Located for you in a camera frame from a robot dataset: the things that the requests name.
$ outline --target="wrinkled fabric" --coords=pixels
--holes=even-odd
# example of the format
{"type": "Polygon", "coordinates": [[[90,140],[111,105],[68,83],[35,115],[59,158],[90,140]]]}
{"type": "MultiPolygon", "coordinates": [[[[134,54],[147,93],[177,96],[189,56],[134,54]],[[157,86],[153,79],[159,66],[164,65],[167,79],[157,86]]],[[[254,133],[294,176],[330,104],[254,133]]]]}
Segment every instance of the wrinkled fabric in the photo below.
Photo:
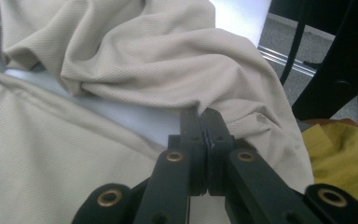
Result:
{"type": "MultiPolygon", "coordinates": [[[[0,1],[0,56],[13,68],[42,63],[78,97],[214,108],[291,188],[313,181],[275,73],[246,38],[214,29],[208,1],[0,1]]],[[[0,75],[0,211],[14,223],[69,222],[101,184],[151,174],[162,148],[86,111],[0,75]]],[[[227,222],[221,198],[203,200],[210,213],[195,205],[195,220],[227,222]]]]}
{"type": "Polygon", "coordinates": [[[303,132],[315,183],[344,189],[358,200],[358,127],[348,120],[322,122],[303,132]]]}

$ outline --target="screw hole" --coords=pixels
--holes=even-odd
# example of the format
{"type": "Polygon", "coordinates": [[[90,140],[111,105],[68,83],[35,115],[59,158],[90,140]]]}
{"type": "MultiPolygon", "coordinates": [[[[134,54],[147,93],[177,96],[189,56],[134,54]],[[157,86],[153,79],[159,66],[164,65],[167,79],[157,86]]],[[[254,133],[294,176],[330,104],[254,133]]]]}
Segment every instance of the screw hole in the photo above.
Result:
{"type": "Polygon", "coordinates": [[[122,194],[120,190],[109,189],[100,194],[97,202],[102,207],[109,207],[120,202],[121,198],[122,194]]]}
{"type": "Polygon", "coordinates": [[[249,152],[240,152],[240,153],[238,153],[238,159],[240,161],[253,161],[255,158],[249,152]]]}
{"type": "Polygon", "coordinates": [[[167,154],[168,161],[181,161],[183,159],[183,154],[180,152],[171,152],[167,154]]]}
{"type": "Polygon", "coordinates": [[[345,207],[348,204],[347,200],[341,194],[331,189],[319,189],[318,195],[322,201],[335,207],[345,207]]]}

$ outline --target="beige cloth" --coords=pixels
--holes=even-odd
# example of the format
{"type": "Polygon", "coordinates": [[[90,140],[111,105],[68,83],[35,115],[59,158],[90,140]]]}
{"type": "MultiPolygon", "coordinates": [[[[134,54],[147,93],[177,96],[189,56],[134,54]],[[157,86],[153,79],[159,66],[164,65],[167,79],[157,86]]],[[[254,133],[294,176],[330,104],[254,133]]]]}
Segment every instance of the beige cloth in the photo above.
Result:
{"type": "MultiPolygon", "coordinates": [[[[41,62],[73,95],[217,109],[290,187],[312,183],[279,80],[246,38],[214,29],[208,1],[0,1],[0,19],[8,66],[41,62]]],[[[0,74],[0,223],[70,222],[98,186],[148,177],[162,149],[0,74]]],[[[195,223],[227,223],[221,198],[192,206],[195,223]]]]}

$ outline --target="black metal bar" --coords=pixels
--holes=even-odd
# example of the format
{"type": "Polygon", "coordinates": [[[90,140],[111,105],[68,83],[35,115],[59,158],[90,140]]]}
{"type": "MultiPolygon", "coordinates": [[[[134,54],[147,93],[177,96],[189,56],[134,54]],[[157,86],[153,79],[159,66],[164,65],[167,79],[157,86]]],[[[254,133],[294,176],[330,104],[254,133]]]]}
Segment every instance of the black metal bar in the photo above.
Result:
{"type": "Polygon", "coordinates": [[[213,196],[223,196],[227,188],[227,157],[235,140],[219,112],[208,108],[201,118],[208,148],[208,192],[213,196]]]}
{"type": "Polygon", "coordinates": [[[123,224],[130,224],[135,219],[136,213],[138,212],[141,201],[144,197],[149,178],[142,181],[140,184],[131,189],[130,200],[128,202],[126,213],[124,216],[123,224]]]}
{"type": "Polygon", "coordinates": [[[302,35],[304,34],[307,18],[310,14],[311,5],[312,5],[312,0],[303,0],[300,10],[300,15],[298,18],[295,37],[293,39],[293,43],[292,43],[292,47],[290,48],[289,55],[287,56],[286,66],[284,67],[281,75],[282,85],[284,85],[287,78],[289,78],[290,71],[292,70],[293,64],[295,63],[296,55],[301,44],[302,35]]]}
{"type": "Polygon", "coordinates": [[[358,95],[358,0],[352,0],[322,67],[293,105],[298,119],[329,119],[358,95]]]}
{"type": "Polygon", "coordinates": [[[124,224],[130,189],[107,184],[94,190],[77,211],[74,224],[124,224]]]}
{"type": "Polygon", "coordinates": [[[255,223],[240,194],[232,183],[228,183],[225,208],[231,224],[255,223]]]}
{"type": "MultiPolygon", "coordinates": [[[[200,196],[207,190],[205,155],[206,146],[201,131],[200,119],[195,108],[180,114],[180,149],[189,153],[191,162],[191,196],[200,196]]],[[[177,144],[178,137],[171,137],[170,142],[177,144]]]]}
{"type": "Polygon", "coordinates": [[[254,150],[232,151],[228,175],[255,223],[322,223],[254,150]]]}
{"type": "Polygon", "coordinates": [[[133,223],[187,223],[189,188],[189,154],[180,150],[162,152],[149,179],[133,223]]]}
{"type": "Polygon", "coordinates": [[[342,189],[318,184],[307,187],[304,201],[324,223],[358,223],[358,201],[342,189]]]}
{"type": "Polygon", "coordinates": [[[171,134],[168,135],[168,150],[177,150],[180,148],[180,135],[179,134],[171,134]]]}

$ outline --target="white surface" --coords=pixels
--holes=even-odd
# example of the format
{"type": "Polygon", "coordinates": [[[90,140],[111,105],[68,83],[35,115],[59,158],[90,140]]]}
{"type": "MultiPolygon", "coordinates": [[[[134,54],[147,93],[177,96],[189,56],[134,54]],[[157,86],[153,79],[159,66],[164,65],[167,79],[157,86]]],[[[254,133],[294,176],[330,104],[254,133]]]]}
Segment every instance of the white surface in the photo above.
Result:
{"type": "Polygon", "coordinates": [[[258,46],[271,0],[210,0],[216,10],[216,28],[245,36],[258,46]]]}
{"type": "MultiPolygon", "coordinates": [[[[249,38],[257,46],[271,0],[211,0],[215,6],[216,28],[249,38]]],[[[73,97],[42,66],[32,71],[7,69],[0,62],[0,71],[31,82],[45,90],[82,105],[161,146],[168,144],[169,134],[179,134],[179,117],[170,112],[104,100],[97,96],[73,97]]]]}

